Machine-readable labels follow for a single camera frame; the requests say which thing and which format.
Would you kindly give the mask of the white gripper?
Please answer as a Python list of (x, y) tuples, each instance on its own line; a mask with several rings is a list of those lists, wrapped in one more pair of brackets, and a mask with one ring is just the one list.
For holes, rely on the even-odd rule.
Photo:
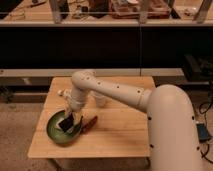
[[(80, 90), (78, 88), (66, 89), (64, 91), (64, 97), (67, 101), (67, 107), (65, 109), (66, 114), (70, 115), (71, 113), (80, 112), (87, 102), (88, 92)], [(82, 128), (83, 116), (81, 116), (79, 122), (75, 125), (77, 131)]]

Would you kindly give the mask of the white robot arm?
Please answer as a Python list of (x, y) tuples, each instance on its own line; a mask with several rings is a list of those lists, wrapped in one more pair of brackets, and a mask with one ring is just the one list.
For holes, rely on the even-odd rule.
[(71, 110), (98, 92), (147, 114), (151, 171), (203, 171), (195, 114), (189, 96), (166, 84), (153, 90), (101, 80), (92, 70), (71, 77)]

